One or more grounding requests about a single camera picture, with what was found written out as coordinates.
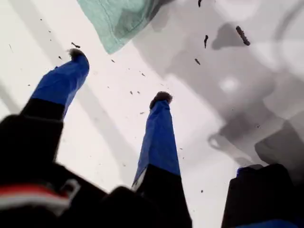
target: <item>green fabric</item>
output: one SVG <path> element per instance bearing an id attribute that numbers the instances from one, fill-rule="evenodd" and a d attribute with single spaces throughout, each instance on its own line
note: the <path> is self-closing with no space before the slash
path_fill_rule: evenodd
<path id="1" fill-rule="evenodd" d="M 77 0 L 105 50 L 122 48 L 153 18 L 162 0 Z"/>

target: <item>dirt particle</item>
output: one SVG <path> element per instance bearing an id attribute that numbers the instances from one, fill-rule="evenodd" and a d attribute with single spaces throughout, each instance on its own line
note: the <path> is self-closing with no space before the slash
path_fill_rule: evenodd
<path id="1" fill-rule="evenodd" d="M 208 39 L 209 39 L 209 36 L 206 35 L 206 36 L 205 36 L 205 39 L 204 39 L 205 49 L 206 49 L 206 47 L 207 47 L 207 41 L 208 41 Z"/>
<path id="2" fill-rule="evenodd" d="M 11 45 L 10 45 L 10 44 L 9 44 L 9 47 L 10 47 L 10 50 L 12 51 L 12 53 L 14 53 L 14 52 L 13 52 L 13 49 L 11 49 Z"/>
<path id="3" fill-rule="evenodd" d="M 199 60 L 196 58 L 196 59 L 194 59 L 195 60 L 195 62 L 197 63 L 197 64 L 199 64 L 200 65 L 200 62 L 199 62 Z"/>
<path id="4" fill-rule="evenodd" d="M 239 34 L 239 36 L 242 38 L 243 42 L 245 45 L 249 46 L 250 42 L 248 41 L 247 37 L 245 36 L 244 31 L 241 29 L 240 26 L 236 27 L 237 33 Z"/>
<path id="5" fill-rule="evenodd" d="M 73 42 L 71 43 L 72 45 L 74 45 L 76 48 L 80 48 L 79 45 L 74 44 Z"/>

